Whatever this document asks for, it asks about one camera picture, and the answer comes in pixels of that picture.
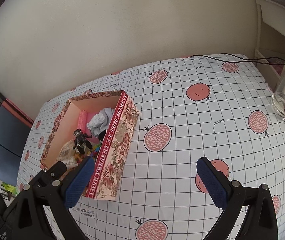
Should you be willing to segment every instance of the pomegranate print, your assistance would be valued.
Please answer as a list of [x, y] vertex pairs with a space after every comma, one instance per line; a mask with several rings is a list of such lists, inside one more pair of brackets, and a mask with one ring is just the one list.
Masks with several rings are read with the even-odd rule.
[[171, 139], [171, 128], [164, 123], [159, 123], [151, 128], [145, 127], [144, 145], [148, 151], [159, 152], [163, 150]]
[[142, 223], [140, 219], [136, 223], [139, 225], [136, 230], [137, 240], [165, 240], [168, 236], [168, 227], [160, 220], [150, 219]]
[[26, 152], [26, 155], [25, 155], [25, 161], [28, 160], [28, 157], [29, 157], [29, 151]]
[[40, 137], [39, 142], [38, 142], [38, 149], [40, 149], [40, 147], [42, 146], [44, 139], [45, 139], [44, 136]]
[[89, 95], [89, 94], [91, 94], [92, 92], [91, 92], [91, 89], [88, 89], [88, 90], [86, 90], [82, 95]]
[[231, 63], [231, 62], [226, 62], [224, 63], [222, 66], [222, 69], [226, 72], [229, 72], [229, 73], [238, 73], [239, 71], [239, 66], [236, 65], [235, 63]]
[[168, 72], [166, 70], [157, 70], [154, 73], [150, 73], [149, 82], [151, 84], [160, 84], [166, 77], [168, 77]]
[[57, 108], [59, 107], [59, 105], [60, 105], [60, 103], [58, 102], [58, 103], [56, 103], [55, 105], [54, 105], [54, 107], [53, 107], [53, 109], [52, 109], [52, 113], [54, 113], [56, 110], [57, 110]]
[[265, 133], [265, 136], [268, 135], [267, 128], [268, 128], [268, 119], [266, 115], [259, 110], [253, 111], [248, 118], [248, 124], [250, 129], [254, 133]]
[[197, 83], [190, 86], [186, 91], [187, 97], [194, 101], [201, 101], [205, 98], [207, 101], [210, 100], [210, 87], [203, 83]]
[[[228, 165], [222, 161], [222, 160], [212, 160], [210, 161], [211, 164], [216, 168], [216, 170], [218, 171], [222, 171], [223, 174], [225, 174], [225, 176], [228, 178], [229, 177], [229, 167]], [[204, 183], [202, 182], [201, 178], [199, 177], [199, 175], [196, 175], [196, 186], [197, 188], [203, 192], [203, 193], [208, 193], [206, 187], [204, 186]]]
[[37, 129], [41, 125], [41, 120], [39, 120], [35, 126], [35, 129]]
[[117, 72], [114, 72], [114, 73], [111, 73], [111, 75], [117, 75], [117, 74], [119, 74], [120, 72], [122, 72], [122, 70], [120, 70], [120, 71], [117, 71]]
[[276, 212], [276, 214], [278, 214], [279, 209], [280, 209], [280, 205], [281, 205], [280, 197], [278, 195], [274, 195], [272, 197], [272, 202], [274, 203], [275, 212]]

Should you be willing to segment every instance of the blue gripper pad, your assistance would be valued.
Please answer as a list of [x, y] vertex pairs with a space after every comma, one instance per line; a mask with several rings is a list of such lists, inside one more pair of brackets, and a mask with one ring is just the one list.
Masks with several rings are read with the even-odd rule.
[[210, 164], [214, 169], [215, 167], [208, 161], [207, 158], [206, 159], [208, 164], [203, 160], [203, 158], [200, 158], [197, 161], [197, 173], [201, 178], [202, 182], [204, 183], [216, 207], [225, 210], [228, 204], [228, 192], [226, 191], [224, 186], [219, 182], [219, 180], [217, 179], [217, 177], [215, 176], [215, 174], [208, 165]]
[[76, 206], [81, 194], [94, 173], [95, 160], [89, 158], [87, 160], [84, 159], [83, 161], [85, 161], [85, 163], [80, 163], [82, 168], [78, 171], [77, 175], [65, 190], [64, 205], [67, 209]]

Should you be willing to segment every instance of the red stripe on box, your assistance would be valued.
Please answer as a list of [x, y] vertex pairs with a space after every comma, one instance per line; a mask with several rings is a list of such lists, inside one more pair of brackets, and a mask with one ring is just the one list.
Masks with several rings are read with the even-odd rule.
[[108, 127], [108, 131], [105, 135], [103, 144], [101, 145], [101, 148], [99, 150], [99, 155], [96, 159], [96, 164], [95, 164], [95, 172], [89, 181], [86, 197], [94, 198], [96, 194], [98, 182], [100, 180], [100, 176], [102, 173], [102, 169], [105, 165], [106, 157], [109, 152], [111, 142], [113, 141], [115, 131], [119, 123], [121, 114], [124, 110], [124, 106], [125, 106], [125, 102], [127, 98], [128, 98], [128, 95], [126, 94], [126, 92], [122, 91], [119, 101], [117, 103], [116, 109], [115, 109], [115, 114], [113, 115], [113, 118]]

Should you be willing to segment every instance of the power cord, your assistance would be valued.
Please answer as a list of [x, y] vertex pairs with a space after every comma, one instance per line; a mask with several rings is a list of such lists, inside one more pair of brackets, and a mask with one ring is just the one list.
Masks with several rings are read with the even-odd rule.
[[227, 60], [222, 60], [222, 59], [217, 59], [217, 58], [213, 58], [213, 57], [209, 57], [209, 56], [206, 56], [206, 55], [198, 55], [198, 54], [195, 54], [195, 55], [192, 55], [190, 56], [191, 58], [192, 57], [195, 57], [195, 56], [198, 56], [198, 57], [207, 57], [207, 58], [211, 58], [211, 59], [214, 59], [214, 60], [218, 60], [218, 61], [221, 61], [221, 62], [226, 62], [226, 63], [242, 63], [242, 62], [255, 62], [255, 63], [259, 63], [259, 64], [264, 64], [264, 65], [284, 65], [285, 66], [285, 63], [265, 63], [265, 62], [258, 62], [257, 60], [261, 60], [261, 59], [271, 59], [271, 58], [277, 58], [277, 59], [281, 59], [285, 62], [284, 59], [282, 58], [279, 58], [279, 57], [264, 57], [264, 58], [255, 58], [255, 59], [245, 59], [245, 58], [241, 58], [241, 57], [238, 57], [236, 55], [233, 55], [233, 54], [228, 54], [228, 53], [221, 53], [221, 54], [226, 54], [226, 55], [231, 55], [233, 57], [237, 57], [237, 58], [240, 58], [240, 59], [243, 59], [242, 61], [227, 61]]

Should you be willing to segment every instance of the floral box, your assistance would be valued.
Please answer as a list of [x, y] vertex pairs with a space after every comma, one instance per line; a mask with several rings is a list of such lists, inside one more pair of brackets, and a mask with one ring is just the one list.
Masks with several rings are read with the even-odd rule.
[[97, 200], [115, 200], [124, 170], [130, 141], [139, 116], [134, 102], [125, 91], [85, 94], [68, 99], [57, 116], [41, 157], [41, 164], [49, 169], [56, 163], [62, 146], [72, 140], [82, 110], [97, 113], [115, 109], [95, 163], [95, 171], [83, 195]]

